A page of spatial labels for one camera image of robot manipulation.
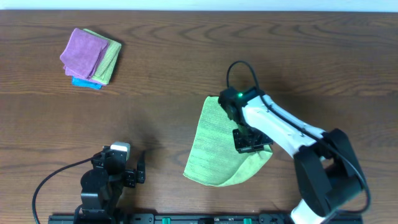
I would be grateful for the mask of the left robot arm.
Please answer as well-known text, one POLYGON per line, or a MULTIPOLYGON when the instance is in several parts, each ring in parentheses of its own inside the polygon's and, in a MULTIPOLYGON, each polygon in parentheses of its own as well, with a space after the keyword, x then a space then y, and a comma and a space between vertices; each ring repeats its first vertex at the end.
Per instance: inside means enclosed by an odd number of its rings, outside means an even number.
POLYGON ((129 216, 116 206, 123 188, 135 188, 146 180, 145 154, 141 153, 135 169, 127 169, 129 146, 117 149, 104 146, 90 159, 93 168, 81 180, 81 205, 73 223, 129 223, 129 216))

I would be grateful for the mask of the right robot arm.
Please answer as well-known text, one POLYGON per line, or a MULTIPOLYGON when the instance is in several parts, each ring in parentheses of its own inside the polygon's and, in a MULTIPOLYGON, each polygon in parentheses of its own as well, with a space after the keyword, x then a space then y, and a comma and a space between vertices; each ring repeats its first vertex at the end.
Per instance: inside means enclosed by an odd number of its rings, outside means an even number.
POLYGON ((366 188, 343 131, 308 125, 255 87, 244 93, 229 87, 221 91, 218 103, 238 125, 233 137, 239 153, 259 152, 275 142, 294 160, 301 201, 289 214, 267 214, 261 223, 363 222, 359 212, 340 209, 366 188))

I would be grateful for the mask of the light green microfiber cloth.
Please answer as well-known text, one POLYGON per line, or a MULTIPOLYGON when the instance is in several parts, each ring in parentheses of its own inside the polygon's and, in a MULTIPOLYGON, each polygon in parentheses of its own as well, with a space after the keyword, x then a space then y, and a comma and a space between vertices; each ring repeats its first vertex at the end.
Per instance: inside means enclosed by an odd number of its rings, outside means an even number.
POLYGON ((271 158, 272 150, 265 146, 259 152, 238 153, 233 139, 236 128, 218 104, 218 97, 207 97, 183 175, 214 187, 240 184, 254 176, 271 158))

